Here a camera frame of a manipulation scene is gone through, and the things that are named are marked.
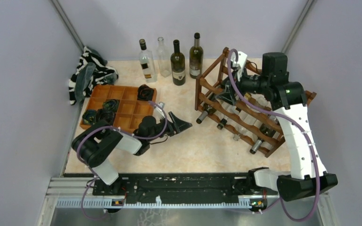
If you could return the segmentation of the green wine bottle silver neck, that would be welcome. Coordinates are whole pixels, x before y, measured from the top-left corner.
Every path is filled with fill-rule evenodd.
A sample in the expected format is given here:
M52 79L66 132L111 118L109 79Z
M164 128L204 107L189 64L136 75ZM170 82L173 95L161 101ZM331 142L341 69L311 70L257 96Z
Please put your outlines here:
M222 100L223 99L223 94L214 94L212 93L208 99L210 101L213 101L213 102L219 102L218 100ZM209 115L212 115L216 112L217 110L215 108L213 108L211 105L209 105L208 103L204 103L203 104L203 111L202 113L198 116L198 118L196 119L196 123L197 124L201 124L203 122L203 120L209 116Z

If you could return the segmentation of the brown wooden wine rack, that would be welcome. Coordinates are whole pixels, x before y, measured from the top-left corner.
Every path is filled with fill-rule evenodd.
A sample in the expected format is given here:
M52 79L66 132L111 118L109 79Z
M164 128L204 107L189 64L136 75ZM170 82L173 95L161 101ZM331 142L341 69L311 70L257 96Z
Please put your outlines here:
M255 134L256 139L248 138L246 135L241 136L241 138L251 146L254 145L254 143L258 138L264 139L264 142L259 147L258 151L262 151L265 153L266 156L269 156L273 153L274 150L276 150L282 144L286 144L286 142L283 136L281 126L277 121L277 119L267 114L267 111L270 111L272 108L270 103L265 99L263 95L246 93L243 98L239 98L238 96L236 96L237 103L235 104L235 106L238 107L241 111L244 111L253 116L256 119L254 125L247 125L240 119L239 114L229 113L226 110L224 110L222 105L226 105L227 104L226 102L222 100L218 100L219 102L213 102L208 99L208 97L212 93L219 94L220 92L222 92L221 85L224 84L226 81L229 81L229 77L227 75L227 55L230 50L231 49L229 48L225 48L222 54L215 60L214 64L210 66L211 69L213 69L216 65L220 66L217 82L214 85L210 85L206 80L208 71L205 71L203 72L203 74L198 76L196 81L195 109L202 113L203 104L208 103L213 108L215 108L217 112L221 112L223 115L225 114L230 119L235 121L238 125L245 127L251 133ZM258 69L255 63L247 59L247 74L249 76L256 75L261 70L262 68ZM305 94L308 99L308 105L309 105L310 101L315 96L315 94L308 93L307 91L305 91ZM212 118L214 121L218 123L221 120L218 117L216 117L214 114L209 115L207 117ZM265 124L271 129L276 130L276 133L272 138L265 136L259 131L259 128L262 124ZM233 126L226 125L224 128L228 129L234 134L237 134L237 130Z

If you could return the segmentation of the slim clear glass bottle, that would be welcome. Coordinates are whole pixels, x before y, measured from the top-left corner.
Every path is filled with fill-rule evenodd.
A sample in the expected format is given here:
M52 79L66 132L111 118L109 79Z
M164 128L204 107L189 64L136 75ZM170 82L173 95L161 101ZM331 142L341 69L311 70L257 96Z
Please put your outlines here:
M248 114L244 111L240 112L239 117L247 125L254 125L254 123L256 121L256 119L253 116L251 116L250 114ZM245 127L243 127L241 125L238 125L236 130L237 130L237 134L234 134L232 137L233 140L235 140L235 141L239 141L241 136L244 136L244 135L246 135L247 132L249 132L249 130L247 130Z

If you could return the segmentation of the dark green wine bottle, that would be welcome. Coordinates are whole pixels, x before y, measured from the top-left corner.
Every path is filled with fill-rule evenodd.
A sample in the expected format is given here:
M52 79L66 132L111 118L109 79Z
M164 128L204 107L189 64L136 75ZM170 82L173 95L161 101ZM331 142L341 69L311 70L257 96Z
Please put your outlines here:
M194 44L189 50L189 75L196 79L203 70L204 51L200 46L200 33L194 34Z

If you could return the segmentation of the olive wine bottle grey cap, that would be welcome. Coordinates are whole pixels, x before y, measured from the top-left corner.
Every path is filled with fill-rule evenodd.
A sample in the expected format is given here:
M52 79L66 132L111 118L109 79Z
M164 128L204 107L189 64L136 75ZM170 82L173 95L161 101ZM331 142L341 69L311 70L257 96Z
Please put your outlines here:
M259 131L264 134L265 136L267 137L270 137L272 138L275 133L276 133L276 130L274 129L271 129L270 127L266 126L265 124L262 124L259 128ZM251 154L256 154L256 152L258 151L259 147L262 145L262 143L264 142L264 139L262 138L258 138L256 140L256 142L254 143L254 145L251 147L251 149L249 150L249 152Z

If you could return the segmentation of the dark wine bottle black cap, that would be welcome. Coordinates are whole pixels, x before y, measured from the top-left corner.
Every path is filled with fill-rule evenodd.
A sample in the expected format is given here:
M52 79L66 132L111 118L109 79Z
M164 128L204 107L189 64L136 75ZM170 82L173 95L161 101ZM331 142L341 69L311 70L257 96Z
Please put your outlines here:
M186 71L185 71L185 56L180 51L180 41L173 41L174 52L171 54L171 69L173 83L177 86L185 84Z

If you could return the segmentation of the clear square spirit bottle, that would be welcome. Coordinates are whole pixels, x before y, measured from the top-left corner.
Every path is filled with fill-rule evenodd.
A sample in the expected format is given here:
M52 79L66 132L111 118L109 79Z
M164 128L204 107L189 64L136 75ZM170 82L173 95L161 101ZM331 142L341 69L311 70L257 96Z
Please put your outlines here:
M139 53L139 62L144 78L147 83L157 82L153 53L147 49L146 41L144 39L140 39L139 44L141 49L141 52Z

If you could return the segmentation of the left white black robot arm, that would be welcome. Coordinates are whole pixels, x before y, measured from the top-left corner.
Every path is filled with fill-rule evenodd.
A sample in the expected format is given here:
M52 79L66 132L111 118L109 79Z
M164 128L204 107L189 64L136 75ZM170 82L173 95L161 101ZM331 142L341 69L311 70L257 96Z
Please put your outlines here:
M169 119L159 121L152 115L142 118L138 127L128 134L119 128L100 120L78 135L71 143L77 158L90 168L95 177L104 183L104 189L111 195L121 192L123 183L119 173L108 160L109 155L119 149L132 155L144 154L156 138L172 137L192 127L169 112Z

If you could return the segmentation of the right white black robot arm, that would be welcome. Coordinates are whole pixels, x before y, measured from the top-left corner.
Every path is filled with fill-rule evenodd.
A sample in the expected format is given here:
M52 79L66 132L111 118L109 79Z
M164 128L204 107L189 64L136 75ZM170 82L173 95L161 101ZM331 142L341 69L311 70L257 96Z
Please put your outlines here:
M308 99L299 82L289 80L288 58L281 52L263 54L262 70L247 74L247 56L232 49L227 55L228 89L243 98L261 94L270 103L267 114L279 122L290 154L290 172L256 169L247 180L247 189L259 194L265 187L277 191L286 202L318 196L338 184L318 155L308 119Z

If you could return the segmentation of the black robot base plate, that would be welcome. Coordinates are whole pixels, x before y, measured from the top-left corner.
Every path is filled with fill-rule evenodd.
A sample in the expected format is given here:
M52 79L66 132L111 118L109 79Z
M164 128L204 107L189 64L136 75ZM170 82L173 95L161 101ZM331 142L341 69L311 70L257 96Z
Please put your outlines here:
M236 204L240 196L276 195L253 185L248 173L121 173L111 185L97 180L94 196L124 195L127 204Z

